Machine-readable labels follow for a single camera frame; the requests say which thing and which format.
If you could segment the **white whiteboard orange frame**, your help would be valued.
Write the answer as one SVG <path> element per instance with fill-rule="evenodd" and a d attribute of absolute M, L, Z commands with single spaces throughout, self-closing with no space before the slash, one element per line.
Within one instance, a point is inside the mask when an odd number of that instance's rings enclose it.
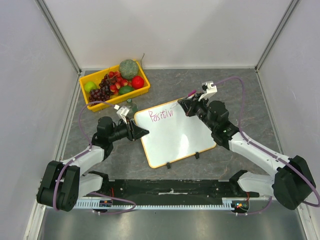
<path fill-rule="evenodd" d="M 134 115 L 137 126 L 149 131 L 141 138 L 148 165 L 155 169 L 216 147 L 211 131 L 197 116 L 188 117 L 169 101 Z"/>

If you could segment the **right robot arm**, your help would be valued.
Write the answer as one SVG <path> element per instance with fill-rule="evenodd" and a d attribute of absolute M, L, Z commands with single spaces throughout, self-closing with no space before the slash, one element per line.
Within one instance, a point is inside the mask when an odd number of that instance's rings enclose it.
<path fill-rule="evenodd" d="M 229 191 L 235 197 L 245 192 L 275 198 L 289 210 L 306 204 L 310 194 L 320 195 L 306 160 L 298 155 L 289 157 L 272 151 L 250 138 L 229 121 L 229 111 L 223 102 L 208 101 L 202 94 L 177 101 L 187 117 L 196 116 L 211 131 L 214 142 L 237 153 L 262 168 L 266 174 L 254 174 L 241 170 L 234 175 Z"/>

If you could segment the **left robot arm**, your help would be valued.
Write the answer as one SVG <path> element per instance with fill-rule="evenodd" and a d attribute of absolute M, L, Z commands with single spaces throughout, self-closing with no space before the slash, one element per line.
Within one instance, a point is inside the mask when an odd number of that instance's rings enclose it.
<path fill-rule="evenodd" d="M 149 133 L 149 130 L 137 126 L 128 118 L 115 124 L 111 117 L 101 117 L 96 133 L 84 151 L 70 159 L 48 163 L 36 194 L 37 203 L 69 212 L 78 198 L 92 192 L 99 197 L 106 196 L 110 191 L 109 183 L 104 181 L 107 176 L 87 171 L 110 156 L 114 142 L 121 139 L 135 141 Z"/>

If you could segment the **pink marker cap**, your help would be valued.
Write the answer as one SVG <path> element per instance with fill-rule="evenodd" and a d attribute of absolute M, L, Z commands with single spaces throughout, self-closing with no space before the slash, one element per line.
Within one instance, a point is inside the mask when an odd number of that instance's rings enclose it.
<path fill-rule="evenodd" d="M 187 95 L 187 97 L 190 97 L 190 96 L 194 95 L 196 92 L 197 92 L 196 90 L 193 90 L 192 92 L 190 92 L 190 93 Z"/>

